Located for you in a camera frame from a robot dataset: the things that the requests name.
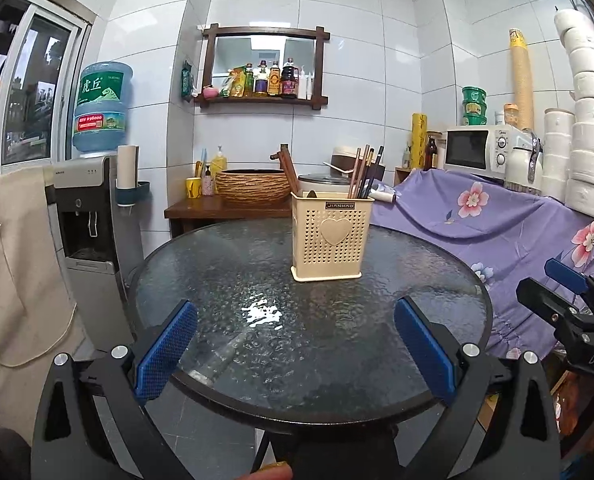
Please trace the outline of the yellow soap bottle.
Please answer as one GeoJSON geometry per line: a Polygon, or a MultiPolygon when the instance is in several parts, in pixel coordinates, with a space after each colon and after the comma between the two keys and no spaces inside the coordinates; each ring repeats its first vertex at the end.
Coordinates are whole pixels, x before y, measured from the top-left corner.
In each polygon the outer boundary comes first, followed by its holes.
{"type": "Polygon", "coordinates": [[[227,158],[222,152],[222,146],[219,146],[217,154],[211,159],[210,171],[213,179],[216,179],[218,174],[227,170],[227,158]]]}

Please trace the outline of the brown glass bottle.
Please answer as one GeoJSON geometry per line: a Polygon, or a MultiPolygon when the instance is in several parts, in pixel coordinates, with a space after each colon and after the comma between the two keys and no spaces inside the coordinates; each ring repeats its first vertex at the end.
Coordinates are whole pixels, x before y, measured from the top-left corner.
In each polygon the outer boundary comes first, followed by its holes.
{"type": "Polygon", "coordinates": [[[436,167],[438,156],[438,146],[434,136],[428,138],[428,142],[425,148],[425,162],[424,169],[430,170],[436,167]]]}

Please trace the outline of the green hanging packet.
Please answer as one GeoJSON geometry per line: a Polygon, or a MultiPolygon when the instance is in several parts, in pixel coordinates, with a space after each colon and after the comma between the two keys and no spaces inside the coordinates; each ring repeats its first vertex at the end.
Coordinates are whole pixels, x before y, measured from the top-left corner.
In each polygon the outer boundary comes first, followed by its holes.
{"type": "Polygon", "coordinates": [[[184,61],[181,70],[180,96],[185,102],[193,100],[193,80],[192,65],[184,61]]]}

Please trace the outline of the water dispenser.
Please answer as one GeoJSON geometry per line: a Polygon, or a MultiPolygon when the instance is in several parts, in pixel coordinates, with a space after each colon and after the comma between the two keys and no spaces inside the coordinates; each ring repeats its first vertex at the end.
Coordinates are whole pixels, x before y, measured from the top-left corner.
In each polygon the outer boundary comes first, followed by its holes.
{"type": "Polygon", "coordinates": [[[144,261],[140,225],[117,200],[117,158],[54,166],[54,197],[66,275],[95,349],[133,341],[126,317],[129,281],[144,261]]]}

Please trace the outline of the brown white rice cooker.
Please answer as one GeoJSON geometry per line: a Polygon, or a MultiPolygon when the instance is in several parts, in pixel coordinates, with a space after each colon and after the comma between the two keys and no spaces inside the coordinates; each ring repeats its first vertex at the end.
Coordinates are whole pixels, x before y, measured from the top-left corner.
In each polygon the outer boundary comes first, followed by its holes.
{"type": "MultiPolygon", "coordinates": [[[[355,168],[355,154],[357,151],[349,146],[337,146],[333,150],[331,161],[327,163],[329,166],[329,174],[332,177],[346,177],[350,178],[353,168],[355,168]]],[[[372,165],[376,162],[377,151],[374,148],[370,148],[369,154],[371,158],[367,161],[367,165],[364,166],[363,176],[370,177],[373,174],[372,165]]]]}

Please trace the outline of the yellow roll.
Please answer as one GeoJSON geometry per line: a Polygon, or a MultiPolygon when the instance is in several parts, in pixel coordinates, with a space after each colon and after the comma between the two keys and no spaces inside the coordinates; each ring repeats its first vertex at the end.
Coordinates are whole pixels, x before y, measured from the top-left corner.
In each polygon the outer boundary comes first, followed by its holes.
{"type": "Polygon", "coordinates": [[[412,115],[411,168],[424,169],[427,144],[427,116],[422,113],[412,115]]]}

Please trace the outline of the woven brown basin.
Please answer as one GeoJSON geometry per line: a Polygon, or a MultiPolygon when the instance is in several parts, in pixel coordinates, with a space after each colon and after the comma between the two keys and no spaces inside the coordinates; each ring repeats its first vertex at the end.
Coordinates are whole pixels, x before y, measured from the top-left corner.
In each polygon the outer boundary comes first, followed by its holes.
{"type": "Polygon", "coordinates": [[[231,203],[272,204],[291,194],[291,186],[283,170],[234,169],[216,175],[217,192],[231,203]]]}

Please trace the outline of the white kettle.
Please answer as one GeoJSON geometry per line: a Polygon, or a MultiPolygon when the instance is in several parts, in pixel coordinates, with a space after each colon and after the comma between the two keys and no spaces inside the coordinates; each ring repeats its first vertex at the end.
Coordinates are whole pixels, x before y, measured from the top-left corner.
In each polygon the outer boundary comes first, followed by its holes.
{"type": "Polygon", "coordinates": [[[506,161],[504,187],[540,196],[543,173],[541,141],[532,130],[525,128],[506,161]]]}

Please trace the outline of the white microwave oven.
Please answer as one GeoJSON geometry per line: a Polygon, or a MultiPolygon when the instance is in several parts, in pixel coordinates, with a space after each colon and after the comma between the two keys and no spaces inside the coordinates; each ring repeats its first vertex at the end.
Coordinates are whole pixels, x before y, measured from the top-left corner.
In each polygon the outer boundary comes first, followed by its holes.
{"type": "Polygon", "coordinates": [[[502,180],[514,148],[529,148],[532,138],[509,125],[460,126],[448,129],[445,162],[448,171],[502,180]]]}

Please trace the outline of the sliding glass window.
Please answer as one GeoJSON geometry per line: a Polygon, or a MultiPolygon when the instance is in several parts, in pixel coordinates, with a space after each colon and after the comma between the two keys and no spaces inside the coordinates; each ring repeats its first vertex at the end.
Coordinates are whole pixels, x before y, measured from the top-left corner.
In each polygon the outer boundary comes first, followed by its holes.
{"type": "Polygon", "coordinates": [[[76,75],[91,24],[50,0],[0,11],[0,174],[71,155],[76,75]]]}

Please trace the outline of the yellow cup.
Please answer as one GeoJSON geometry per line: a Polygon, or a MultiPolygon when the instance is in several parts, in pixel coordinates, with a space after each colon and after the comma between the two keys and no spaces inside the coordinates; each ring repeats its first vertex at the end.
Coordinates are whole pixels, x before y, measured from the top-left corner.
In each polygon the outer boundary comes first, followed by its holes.
{"type": "Polygon", "coordinates": [[[201,179],[201,177],[186,178],[185,192],[186,197],[189,200],[201,198],[201,192],[203,192],[203,179],[201,179]]]}

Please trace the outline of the brown wooden chopstick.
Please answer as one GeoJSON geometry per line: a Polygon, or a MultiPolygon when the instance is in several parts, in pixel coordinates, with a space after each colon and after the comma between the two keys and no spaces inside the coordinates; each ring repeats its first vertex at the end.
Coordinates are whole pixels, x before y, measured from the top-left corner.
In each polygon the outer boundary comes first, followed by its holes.
{"type": "Polygon", "coordinates": [[[361,156],[361,162],[359,165],[359,168],[357,170],[357,173],[355,174],[355,191],[353,191],[353,198],[360,198],[361,195],[361,188],[362,188],[362,182],[363,182],[363,177],[364,177],[364,173],[365,173],[365,167],[367,167],[367,162],[369,161],[371,156],[371,145],[370,144],[365,144],[362,156],[361,156]]]}
{"type": "Polygon", "coordinates": [[[358,180],[360,162],[362,162],[362,151],[361,148],[357,148],[357,151],[355,151],[355,162],[353,163],[352,173],[350,175],[350,182],[347,195],[348,198],[355,197],[355,185],[357,184],[358,180]]]}

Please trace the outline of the brown chopstick in holder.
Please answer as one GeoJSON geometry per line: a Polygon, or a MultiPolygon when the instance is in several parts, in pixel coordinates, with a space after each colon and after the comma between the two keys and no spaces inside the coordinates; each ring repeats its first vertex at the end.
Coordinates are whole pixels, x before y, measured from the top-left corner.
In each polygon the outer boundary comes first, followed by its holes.
{"type": "Polygon", "coordinates": [[[295,195],[299,194],[299,181],[296,174],[293,160],[291,159],[291,153],[288,151],[288,145],[282,144],[279,151],[281,166],[286,174],[289,185],[291,186],[291,192],[295,195]]]}

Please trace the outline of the blue water jug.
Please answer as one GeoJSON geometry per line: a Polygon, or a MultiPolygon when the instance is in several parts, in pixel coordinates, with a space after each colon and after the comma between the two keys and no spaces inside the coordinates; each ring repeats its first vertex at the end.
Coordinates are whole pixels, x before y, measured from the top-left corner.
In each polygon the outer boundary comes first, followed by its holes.
{"type": "Polygon", "coordinates": [[[114,152],[126,141],[132,76],[132,68],[120,62],[97,62],[82,70],[71,140],[81,156],[114,152]]]}

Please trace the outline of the white paper bowl stacks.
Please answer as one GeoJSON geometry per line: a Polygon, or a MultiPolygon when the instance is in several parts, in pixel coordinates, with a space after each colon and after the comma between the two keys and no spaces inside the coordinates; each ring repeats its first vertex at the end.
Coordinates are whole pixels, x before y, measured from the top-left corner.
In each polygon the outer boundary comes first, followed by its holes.
{"type": "Polygon", "coordinates": [[[544,111],[541,194],[594,218],[594,25],[563,9],[554,26],[570,64],[574,110],[544,111]]]}

